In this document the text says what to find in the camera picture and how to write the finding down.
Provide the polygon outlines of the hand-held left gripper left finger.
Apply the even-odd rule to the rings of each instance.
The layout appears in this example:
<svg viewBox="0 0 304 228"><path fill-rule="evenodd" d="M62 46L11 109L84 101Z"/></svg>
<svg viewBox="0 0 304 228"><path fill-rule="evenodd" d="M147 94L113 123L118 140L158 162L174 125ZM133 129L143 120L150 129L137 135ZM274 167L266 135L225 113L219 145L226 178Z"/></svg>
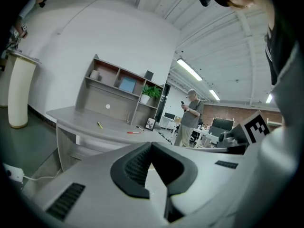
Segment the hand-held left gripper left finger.
<svg viewBox="0 0 304 228"><path fill-rule="evenodd" d="M146 142L116 160L111 166L112 181L130 197L150 198L150 193L145 188L145 182L152 163L151 146L151 142Z"/></svg>

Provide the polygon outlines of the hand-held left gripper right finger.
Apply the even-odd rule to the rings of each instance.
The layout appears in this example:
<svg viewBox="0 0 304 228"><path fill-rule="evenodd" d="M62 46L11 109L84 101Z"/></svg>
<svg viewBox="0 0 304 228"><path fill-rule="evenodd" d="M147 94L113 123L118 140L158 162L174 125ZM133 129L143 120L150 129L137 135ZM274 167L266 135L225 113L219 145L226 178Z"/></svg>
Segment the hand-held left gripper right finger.
<svg viewBox="0 0 304 228"><path fill-rule="evenodd" d="M167 188L164 217L172 223L184 214L174 206L171 198L190 188L198 175L198 168L192 160L156 142L151 145L151 155L152 164Z"/></svg>

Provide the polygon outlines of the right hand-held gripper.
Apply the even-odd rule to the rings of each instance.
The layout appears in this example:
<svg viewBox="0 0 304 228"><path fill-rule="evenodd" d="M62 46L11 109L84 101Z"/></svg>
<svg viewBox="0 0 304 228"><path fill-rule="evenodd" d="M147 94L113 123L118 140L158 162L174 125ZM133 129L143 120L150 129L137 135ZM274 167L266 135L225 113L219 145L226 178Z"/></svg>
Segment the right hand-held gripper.
<svg viewBox="0 0 304 228"><path fill-rule="evenodd" d="M244 154L250 145L261 142L269 133L261 112L256 111L229 132L221 133L216 148L231 154Z"/></svg>

